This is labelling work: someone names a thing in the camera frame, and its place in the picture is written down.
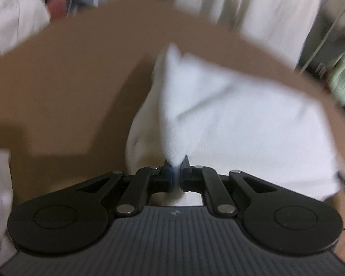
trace brown table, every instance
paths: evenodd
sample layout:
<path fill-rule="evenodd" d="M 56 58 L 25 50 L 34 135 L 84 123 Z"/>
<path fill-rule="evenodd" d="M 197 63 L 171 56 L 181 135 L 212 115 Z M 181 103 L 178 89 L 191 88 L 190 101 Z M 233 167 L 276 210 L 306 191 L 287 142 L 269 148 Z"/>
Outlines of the brown table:
<path fill-rule="evenodd" d="M 156 56 L 172 41 L 319 99 L 345 160 L 345 116 L 310 79 L 224 26 L 168 3 L 119 0 L 54 23 L 0 59 L 0 147 L 12 153 L 17 202 L 125 169 L 129 127 Z M 345 218 L 345 194 L 338 207 Z"/>

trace white cord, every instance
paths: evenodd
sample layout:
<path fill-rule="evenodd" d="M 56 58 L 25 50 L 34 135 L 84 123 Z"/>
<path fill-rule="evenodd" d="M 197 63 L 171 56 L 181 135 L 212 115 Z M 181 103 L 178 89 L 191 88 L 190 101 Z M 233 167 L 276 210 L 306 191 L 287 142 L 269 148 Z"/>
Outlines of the white cord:
<path fill-rule="evenodd" d="M 342 9 L 342 11 L 340 12 L 339 16 L 337 17 L 337 19 L 333 22 L 332 26 L 330 27 L 330 29 L 328 30 L 328 32 L 326 33 L 325 37 L 322 39 L 322 41 L 320 42 L 320 44 L 318 45 L 317 49 L 314 51 L 314 53 L 312 54 L 312 56 L 308 59 L 308 61 L 306 62 L 306 64 L 304 64 L 304 66 L 302 67 L 302 69 L 300 70 L 299 74 L 304 73 L 304 71 L 307 69 L 307 67 L 309 66 L 309 64 L 313 61 L 313 59 L 315 58 L 315 56 L 317 56 L 317 54 L 319 53 L 319 51 L 322 49 L 322 47 L 325 45 L 327 39 L 329 38 L 331 31 L 335 28 L 336 24 L 339 22 L 341 16 L 345 13 L 345 5 Z"/>

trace silver screw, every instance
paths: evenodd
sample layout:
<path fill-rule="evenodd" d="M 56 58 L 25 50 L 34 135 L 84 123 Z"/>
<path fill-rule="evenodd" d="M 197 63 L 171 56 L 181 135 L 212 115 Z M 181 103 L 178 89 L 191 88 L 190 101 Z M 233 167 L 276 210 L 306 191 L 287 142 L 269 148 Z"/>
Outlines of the silver screw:
<path fill-rule="evenodd" d="M 232 214 L 236 211 L 236 207 L 231 204 L 220 204 L 217 210 L 222 214 Z"/>
<path fill-rule="evenodd" d="M 131 214 L 134 212 L 135 208 L 131 204 L 121 204 L 116 210 L 121 214 Z"/>

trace red object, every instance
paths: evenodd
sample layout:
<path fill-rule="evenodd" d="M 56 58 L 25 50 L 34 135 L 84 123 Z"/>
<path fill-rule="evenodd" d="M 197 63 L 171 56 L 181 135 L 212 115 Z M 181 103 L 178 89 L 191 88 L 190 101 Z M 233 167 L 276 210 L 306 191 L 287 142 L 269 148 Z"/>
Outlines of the red object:
<path fill-rule="evenodd" d="M 47 8 L 50 12 L 51 22 L 66 16 L 66 0 L 49 0 Z"/>

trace ribbed surface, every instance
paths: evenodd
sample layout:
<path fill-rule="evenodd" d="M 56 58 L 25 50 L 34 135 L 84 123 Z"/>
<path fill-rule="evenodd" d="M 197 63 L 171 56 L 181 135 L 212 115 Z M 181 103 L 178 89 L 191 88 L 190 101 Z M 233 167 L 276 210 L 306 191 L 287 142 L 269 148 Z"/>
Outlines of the ribbed surface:
<path fill-rule="evenodd" d="M 211 216 L 205 207 L 149 207 L 116 220 L 92 247 L 61 258 L 19 253 L 5 276 L 345 276 L 332 253 L 308 258 L 274 255 L 250 242 L 236 222 Z"/>

